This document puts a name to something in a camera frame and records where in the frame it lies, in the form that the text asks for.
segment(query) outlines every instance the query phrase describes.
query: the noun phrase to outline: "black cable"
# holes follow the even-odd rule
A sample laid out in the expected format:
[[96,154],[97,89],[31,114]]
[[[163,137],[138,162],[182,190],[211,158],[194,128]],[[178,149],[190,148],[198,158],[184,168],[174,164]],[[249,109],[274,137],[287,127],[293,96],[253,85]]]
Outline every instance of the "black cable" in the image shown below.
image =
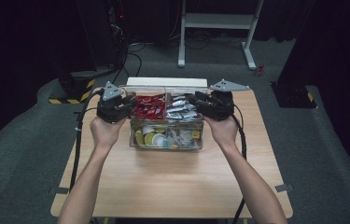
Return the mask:
[[93,110],[93,109],[97,109],[98,107],[92,107],[92,108],[89,108],[88,110],[86,110],[85,112],[87,111],[90,111],[90,110]]
[[[241,135],[241,143],[242,143],[242,156],[245,158],[245,160],[247,160],[247,147],[246,147],[246,140],[245,140],[245,132],[244,132],[244,116],[242,115],[241,110],[239,109],[239,107],[237,105],[234,105],[238,111],[239,114],[241,115],[241,123],[239,123],[239,120],[233,115],[231,114],[231,117],[233,118],[233,120],[235,120],[236,125],[238,126],[238,130],[239,130],[239,134]],[[239,216],[241,215],[242,210],[244,209],[245,206],[245,198],[242,198],[241,203],[239,204],[238,210],[235,213],[235,217],[233,218],[232,224],[236,224],[236,222],[239,219]]]
[[238,210],[236,210],[235,217],[233,218],[232,224],[236,224],[236,222],[239,219],[239,216],[241,215],[242,209],[244,209],[245,206],[245,198],[242,198],[241,204],[239,204]]
[[136,75],[134,75],[135,77],[137,77],[139,75],[140,68],[142,67],[142,59],[137,54],[134,54],[134,53],[129,53],[129,54],[131,54],[131,55],[133,55],[133,56],[135,56],[136,58],[139,59],[139,62],[140,62],[139,68],[137,69]]
[[129,52],[130,52],[130,53],[134,53],[134,52],[140,51],[140,50],[142,50],[142,49],[145,49],[145,48],[146,48],[146,45],[147,45],[147,43],[146,43],[145,41],[143,41],[142,43],[138,43],[138,44],[133,43],[133,44],[130,45],[130,47],[133,47],[133,46],[136,46],[136,45],[141,45],[141,44],[143,44],[143,47],[142,47],[142,48],[140,48],[140,49],[135,49],[135,50],[130,50]]
[[205,44],[199,48],[193,48],[187,44],[184,44],[187,48],[189,49],[204,49],[206,48],[209,44],[210,44],[210,38],[208,35],[202,35],[202,36],[199,36],[199,35],[191,35],[191,38],[194,40],[194,41],[197,41],[197,42],[205,42]]
[[84,116],[85,113],[87,112],[87,107],[88,104],[90,103],[90,100],[93,96],[97,95],[97,94],[102,94],[104,92],[105,89],[101,88],[100,90],[93,92],[91,96],[89,96],[87,98],[87,100],[84,102],[84,106],[81,110],[81,112],[78,115],[77,121],[78,121],[78,125],[76,127],[76,131],[77,131],[77,137],[76,137],[76,155],[75,155],[75,161],[73,164],[73,171],[72,171],[72,176],[70,178],[70,188],[69,188],[69,192],[72,190],[73,186],[76,183],[76,177],[77,177],[77,169],[78,169],[78,162],[79,162],[79,153],[80,153],[80,149],[81,149],[81,132],[82,132],[82,120],[84,120]]
[[181,6],[180,6],[180,1],[177,1],[177,11],[176,11],[176,15],[175,15],[175,26],[174,29],[172,30],[172,32],[169,34],[168,38],[170,39],[172,37],[172,35],[175,33],[175,28],[177,27],[177,23],[179,21],[181,21],[181,19],[179,19],[179,15],[181,14]]
[[235,43],[238,43],[238,42],[241,42],[242,41],[242,38],[239,38],[239,39],[235,39],[235,38],[230,38],[229,40],[215,40],[215,39],[210,39],[210,43],[212,44],[235,44]]
[[116,76],[114,77],[113,81],[111,82],[112,84],[114,84],[114,82],[117,80],[117,77],[119,76],[119,73],[121,73],[122,69],[124,68],[127,58],[128,58],[128,48],[126,49],[126,55],[125,55],[124,61],[121,64],[121,68],[116,73]]
[[128,70],[126,70],[125,66],[124,66],[124,72],[125,72],[126,76],[129,77],[129,72],[128,72]]

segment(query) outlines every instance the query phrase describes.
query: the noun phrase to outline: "person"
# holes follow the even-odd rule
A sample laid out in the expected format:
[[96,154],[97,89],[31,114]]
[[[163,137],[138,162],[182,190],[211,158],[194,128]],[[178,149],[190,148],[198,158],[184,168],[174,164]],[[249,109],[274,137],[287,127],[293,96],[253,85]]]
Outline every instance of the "person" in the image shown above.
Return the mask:
[[[204,120],[227,159],[254,220],[257,223],[287,223],[282,206],[271,188],[239,152],[235,144],[238,127],[233,118],[215,121],[204,117]],[[105,159],[117,142],[124,122],[125,119],[111,124],[99,117],[92,120],[94,150],[63,204],[58,223],[90,222]]]

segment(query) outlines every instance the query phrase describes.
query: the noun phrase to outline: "cable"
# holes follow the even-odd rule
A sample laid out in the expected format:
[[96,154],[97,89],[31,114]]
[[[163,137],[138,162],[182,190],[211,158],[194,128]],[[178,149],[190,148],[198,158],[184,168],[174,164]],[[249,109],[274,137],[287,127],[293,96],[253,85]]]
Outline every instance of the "cable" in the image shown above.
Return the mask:
[[98,107],[92,107],[92,108],[89,108],[88,110],[86,110],[85,112],[87,111],[90,111],[90,110],[93,110],[93,109],[97,109]]
[[126,76],[129,77],[129,72],[126,70],[126,67],[124,66],[124,72],[126,73]]
[[122,69],[123,69],[124,66],[125,66],[126,60],[127,60],[127,58],[128,58],[128,49],[129,49],[129,46],[126,48],[124,61],[122,62],[121,68],[120,68],[119,71],[117,72],[117,74],[116,74],[116,76],[114,77],[113,81],[111,82],[112,84],[114,84],[114,82],[117,80],[117,77],[119,76],[119,73],[121,73]]
[[[233,115],[231,114],[231,117],[235,120],[236,125],[238,126],[238,130],[239,130],[239,134],[241,135],[241,142],[242,142],[242,156],[245,158],[245,160],[247,161],[247,146],[246,146],[246,140],[245,140],[245,132],[244,132],[244,116],[242,115],[241,110],[239,109],[239,107],[237,105],[234,105],[238,111],[239,114],[241,115],[241,123],[239,123],[239,120]],[[235,217],[233,218],[232,224],[236,224],[236,222],[239,219],[239,216],[241,215],[242,210],[244,209],[245,206],[245,198],[242,198],[241,203],[239,204],[238,210],[235,213]]]
[[197,41],[197,42],[205,42],[205,44],[199,48],[193,48],[187,44],[185,44],[185,46],[189,49],[204,49],[206,48],[209,44],[210,44],[210,38],[208,35],[191,35],[191,38],[194,40],[194,41]]
[[137,76],[139,75],[140,68],[142,67],[142,59],[141,59],[138,55],[136,55],[136,54],[134,54],[134,53],[129,53],[129,54],[131,54],[131,55],[133,55],[133,56],[135,56],[136,58],[139,59],[139,62],[140,62],[139,68],[137,69],[136,75],[134,75],[135,77],[137,77]]
[[132,44],[129,45],[129,47],[136,46],[136,45],[143,45],[143,47],[140,48],[140,49],[131,50],[131,51],[129,51],[129,52],[137,52],[137,51],[140,51],[140,50],[142,50],[142,49],[145,49],[147,43],[146,43],[146,42],[142,42],[142,43],[132,43]]
[[234,44],[241,41],[242,41],[242,38],[233,38],[233,37],[231,37],[229,40],[216,40],[216,38],[210,39],[210,43],[212,44]]
[[87,100],[84,102],[84,106],[83,106],[81,112],[78,115],[78,118],[77,118],[78,125],[76,127],[76,131],[77,131],[76,155],[75,155],[75,161],[74,161],[74,164],[73,164],[72,176],[71,176],[71,179],[70,179],[69,192],[72,190],[73,186],[76,183],[77,169],[78,169],[78,162],[79,162],[79,153],[80,153],[80,149],[81,149],[81,133],[82,133],[82,124],[83,124],[82,120],[84,120],[84,116],[85,116],[85,113],[87,112],[87,107],[88,107],[88,104],[90,103],[91,98],[93,96],[97,95],[97,94],[102,94],[104,91],[105,91],[105,89],[101,88],[100,90],[93,92],[92,95],[89,96],[87,98]]
[[175,28],[177,27],[177,22],[178,22],[178,12],[180,11],[180,1],[177,1],[177,14],[175,16],[175,26],[174,29],[172,30],[172,32],[169,34],[168,38],[170,39],[171,36],[174,34],[175,32]]

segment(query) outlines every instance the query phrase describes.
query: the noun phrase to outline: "transparent container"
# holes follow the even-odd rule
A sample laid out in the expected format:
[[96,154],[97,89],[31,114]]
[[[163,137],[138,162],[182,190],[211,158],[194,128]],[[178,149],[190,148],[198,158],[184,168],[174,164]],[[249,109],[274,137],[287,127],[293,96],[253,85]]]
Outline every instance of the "transparent container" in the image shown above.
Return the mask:
[[163,101],[164,109],[154,119],[136,112],[131,118],[130,146],[162,149],[201,149],[203,147],[203,117],[188,105],[185,95],[207,88],[123,86],[127,95],[151,96]]

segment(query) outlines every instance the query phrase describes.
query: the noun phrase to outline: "metal bracket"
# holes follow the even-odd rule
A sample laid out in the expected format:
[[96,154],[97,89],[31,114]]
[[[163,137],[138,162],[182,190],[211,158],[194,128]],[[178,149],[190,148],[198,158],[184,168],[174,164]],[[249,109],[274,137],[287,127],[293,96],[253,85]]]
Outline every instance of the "metal bracket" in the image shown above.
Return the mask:
[[282,191],[290,192],[294,190],[294,187],[291,184],[279,185],[279,186],[276,186],[275,188],[277,192],[282,192]]
[[222,79],[215,85],[210,86],[210,89],[213,91],[249,91],[250,87]]
[[49,190],[49,194],[68,194],[69,193],[69,189],[67,188],[52,188]]
[[110,81],[108,81],[105,84],[105,93],[103,94],[103,100],[108,101],[122,94],[122,89],[116,87],[115,85],[111,84]]

